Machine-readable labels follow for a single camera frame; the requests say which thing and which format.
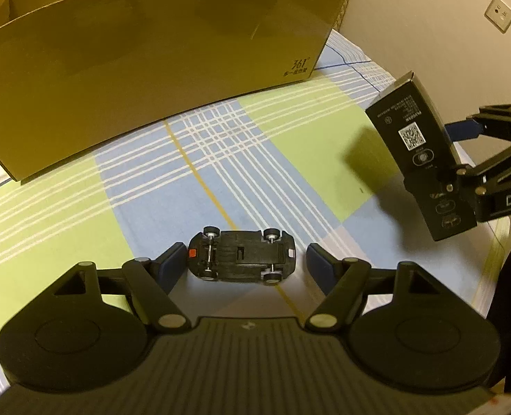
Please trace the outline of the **checkered tablecloth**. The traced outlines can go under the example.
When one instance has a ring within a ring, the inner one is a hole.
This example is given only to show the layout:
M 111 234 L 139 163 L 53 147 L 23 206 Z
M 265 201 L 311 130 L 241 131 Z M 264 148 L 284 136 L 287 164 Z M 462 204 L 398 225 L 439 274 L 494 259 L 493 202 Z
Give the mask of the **checkered tablecloth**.
M 434 241 L 366 108 L 391 74 L 332 33 L 312 77 L 141 128 L 27 181 L 0 168 L 0 329 L 72 265 L 203 227 L 277 228 L 379 268 L 412 260 L 486 313 L 509 221 Z M 0 394 L 8 382 L 0 368 Z

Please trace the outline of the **small toy car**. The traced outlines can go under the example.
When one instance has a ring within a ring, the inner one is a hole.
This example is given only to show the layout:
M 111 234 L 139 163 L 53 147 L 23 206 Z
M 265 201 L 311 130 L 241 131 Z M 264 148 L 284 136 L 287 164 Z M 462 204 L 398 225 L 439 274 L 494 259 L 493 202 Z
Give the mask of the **small toy car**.
M 206 226 L 188 246 L 189 270 L 208 281 L 277 285 L 296 270 L 296 245 L 284 230 Z

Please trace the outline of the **black product box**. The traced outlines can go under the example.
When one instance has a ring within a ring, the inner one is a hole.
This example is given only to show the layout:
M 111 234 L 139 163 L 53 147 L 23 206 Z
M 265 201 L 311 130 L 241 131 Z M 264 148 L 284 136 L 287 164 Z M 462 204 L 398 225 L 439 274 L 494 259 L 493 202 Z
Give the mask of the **black product box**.
M 456 183 L 459 161 L 436 108 L 413 71 L 395 80 L 366 114 L 403 175 L 435 241 L 477 227 Z

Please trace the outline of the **brown cardboard box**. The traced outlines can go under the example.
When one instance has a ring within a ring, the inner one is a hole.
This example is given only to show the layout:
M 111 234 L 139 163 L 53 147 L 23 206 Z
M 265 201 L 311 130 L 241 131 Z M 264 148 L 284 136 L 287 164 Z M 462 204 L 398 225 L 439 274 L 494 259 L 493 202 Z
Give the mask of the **brown cardboard box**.
M 303 81 L 345 0 L 0 0 L 0 165 L 21 181 L 159 119 Z

